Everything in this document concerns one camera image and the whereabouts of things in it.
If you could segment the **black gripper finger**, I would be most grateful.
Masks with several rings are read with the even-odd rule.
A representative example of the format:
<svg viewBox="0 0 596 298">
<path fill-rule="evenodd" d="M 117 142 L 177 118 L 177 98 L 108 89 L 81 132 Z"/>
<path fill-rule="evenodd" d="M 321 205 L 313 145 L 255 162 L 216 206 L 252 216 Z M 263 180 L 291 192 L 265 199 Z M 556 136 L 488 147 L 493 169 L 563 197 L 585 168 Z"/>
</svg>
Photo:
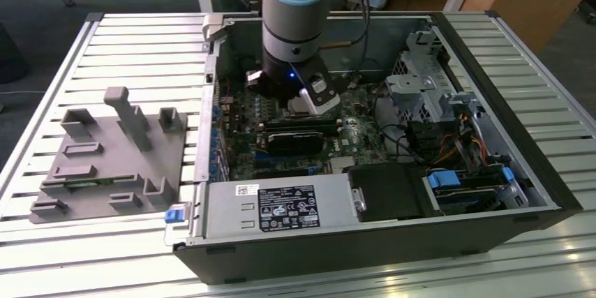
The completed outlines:
<svg viewBox="0 0 596 298">
<path fill-rule="evenodd" d="M 245 88 L 259 95 L 268 95 L 268 77 L 263 70 L 251 70 L 245 73 Z"/>
</svg>

